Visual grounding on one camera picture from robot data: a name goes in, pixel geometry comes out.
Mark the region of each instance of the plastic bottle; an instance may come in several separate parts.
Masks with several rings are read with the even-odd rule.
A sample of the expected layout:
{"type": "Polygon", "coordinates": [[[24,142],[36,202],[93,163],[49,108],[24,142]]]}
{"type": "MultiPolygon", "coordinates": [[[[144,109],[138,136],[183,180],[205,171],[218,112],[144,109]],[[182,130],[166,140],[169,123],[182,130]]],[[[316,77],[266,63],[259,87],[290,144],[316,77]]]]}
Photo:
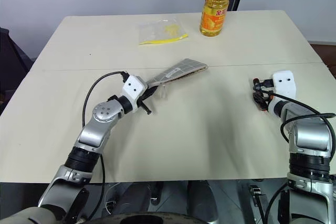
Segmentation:
{"type": "Polygon", "coordinates": [[[229,0],[205,0],[200,32],[205,36],[216,36],[223,27],[229,0]]]}

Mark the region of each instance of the black cable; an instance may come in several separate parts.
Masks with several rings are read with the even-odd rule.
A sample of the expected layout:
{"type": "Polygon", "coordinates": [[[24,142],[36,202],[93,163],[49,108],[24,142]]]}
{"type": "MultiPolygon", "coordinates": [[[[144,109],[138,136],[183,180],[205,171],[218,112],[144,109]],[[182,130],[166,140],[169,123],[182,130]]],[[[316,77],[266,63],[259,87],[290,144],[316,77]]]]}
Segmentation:
{"type": "MultiPolygon", "coordinates": [[[[265,93],[265,94],[269,94],[269,95],[274,95],[275,97],[279,97],[279,98],[282,98],[282,99],[285,99],[287,101],[290,101],[290,102],[293,102],[293,103],[296,103],[297,105],[300,105],[308,110],[311,110],[312,112],[314,112],[315,114],[321,114],[320,112],[318,112],[317,110],[313,109],[311,106],[308,106],[302,102],[299,102],[297,100],[294,100],[292,98],[289,98],[289,97],[286,97],[284,95],[281,95],[281,94],[276,94],[276,93],[273,93],[271,91],[266,91],[266,90],[259,90],[259,89],[255,89],[253,88],[255,91],[257,92],[261,92],[261,93],[265,93]]],[[[334,157],[334,154],[335,154],[335,151],[336,151],[336,137],[335,137],[335,131],[334,129],[332,128],[330,122],[327,120],[327,118],[325,116],[319,116],[321,117],[321,119],[325,122],[325,124],[327,125],[329,131],[330,131],[330,134],[331,134],[331,142],[332,142],[332,146],[331,146],[331,153],[330,153],[330,160],[332,160],[332,158],[334,157]]]]}
{"type": "MultiPolygon", "coordinates": [[[[82,111],[82,127],[85,126],[85,111],[86,111],[86,105],[88,103],[89,97],[91,95],[91,92],[93,90],[93,88],[97,85],[98,82],[100,82],[102,79],[104,79],[107,76],[112,76],[114,74],[121,74],[123,76],[123,80],[125,82],[125,80],[128,78],[128,74],[124,71],[117,71],[117,72],[112,72],[112,73],[107,73],[104,74],[102,77],[100,77],[97,81],[94,82],[94,84],[91,86],[88,94],[85,97],[84,100],[84,105],[83,105],[83,111],[82,111]]],[[[91,220],[92,217],[96,214],[96,212],[98,211],[98,208],[103,200],[104,197],[104,191],[105,191],[105,165],[104,165],[104,159],[103,159],[103,155],[100,155],[100,162],[101,162],[101,169],[102,169],[102,175],[103,175],[103,181],[102,181],[102,185],[101,185],[101,192],[100,192],[100,197],[99,200],[96,204],[96,207],[94,208],[94,210],[92,211],[92,213],[90,214],[90,216],[88,217],[88,220],[91,220]]]]}
{"type": "Polygon", "coordinates": [[[279,193],[287,186],[287,183],[284,183],[272,196],[272,199],[269,201],[269,204],[266,208],[266,211],[265,211],[265,223],[264,224],[267,224],[268,222],[268,216],[269,216],[269,212],[271,210],[271,207],[275,201],[275,199],[277,198],[277,196],[279,195],[279,193]]]}
{"type": "Polygon", "coordinates": [[[299,119],[305,119],[305,118],[334,118],[336,114],[334,113],[323,113],[323,114],[311,114],[311,115],[301,115],[301,116],[296,116],[295,118],[288,119],[283,122],[283,124],[280,127],[280,132],[281,135],[284,137],[284,139],[289,143],[289,139],[286,137],[284,133],[284,127],[286,126],[287,123],[299,120],[299,119]]]}

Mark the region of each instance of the orange label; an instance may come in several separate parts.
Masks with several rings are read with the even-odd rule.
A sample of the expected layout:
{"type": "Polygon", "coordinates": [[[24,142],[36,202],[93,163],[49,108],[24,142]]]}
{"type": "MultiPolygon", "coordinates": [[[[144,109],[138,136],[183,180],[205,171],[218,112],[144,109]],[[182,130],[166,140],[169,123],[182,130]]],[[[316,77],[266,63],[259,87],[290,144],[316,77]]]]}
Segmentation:
{"type": "Polygon", "coordinates": [[[209,31],[218,31],[222,28],[226,10],[217,10],[216,15],[202,13],[202,27],[209,31]]]}

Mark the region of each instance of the white table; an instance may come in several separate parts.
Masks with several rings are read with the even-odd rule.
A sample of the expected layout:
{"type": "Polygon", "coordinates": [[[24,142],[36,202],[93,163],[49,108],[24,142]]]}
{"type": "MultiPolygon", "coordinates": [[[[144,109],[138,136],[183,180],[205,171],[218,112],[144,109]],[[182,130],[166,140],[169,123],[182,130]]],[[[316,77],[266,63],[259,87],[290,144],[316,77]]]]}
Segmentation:
{"type": "MultiPolygon", "coordinates": [[[[129,26],[130,36],[120,38],[107,29],[125,20],[135,25],[158,16],[164,17],[65,18],[0,117],[0,181],[50,182],[81,130],[82,103],[98,77],[126,69],[148,80],[185,57],[210,67],[171,83],[165,98],[160,91],[149,98],[152,115],[140,110],[118,123],[104,150],[107,182],[286,176],[289,153],[280,120],[257,109],[252,79],[291,70],[300,101],[321,112],[336,111],[336,81],[290,19],[281,11],[229,13],[223,32],[207,38],[198,34],[199,14],[179,14],[190,36],[166,45],[138,46],[136,27],[129,26]],[[261,23],[269,25],[262,29],[261,23]],[[96,36],[85,27],[96,30],[96,36]],[[209,46],[217,54],[203,54],[209,46]],[[127,54],[119,57],[123,47],[127,54]],[[88,48],[94,57],[83,54],[88,48]]],[[[121,87],[120,77],[99,83],[87,106],[87,120],[95,104],[119,94],[121,87]]],[[[331,123],[336,129],[336,121],[331,123]]],[[[99,162],[92,182],[101,182],[99,162]]]]}

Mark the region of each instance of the clear plastic bag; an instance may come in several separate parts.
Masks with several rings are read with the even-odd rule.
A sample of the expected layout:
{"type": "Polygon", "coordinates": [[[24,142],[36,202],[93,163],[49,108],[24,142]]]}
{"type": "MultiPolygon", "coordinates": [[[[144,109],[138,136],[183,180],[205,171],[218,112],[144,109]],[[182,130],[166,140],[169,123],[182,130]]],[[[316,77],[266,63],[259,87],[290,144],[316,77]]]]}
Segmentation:
{"type": "Polygon", "coordinates": [[[162,19],[139,25],[139,44],[174,42],[188,37],[177,18],[162,19]]]}

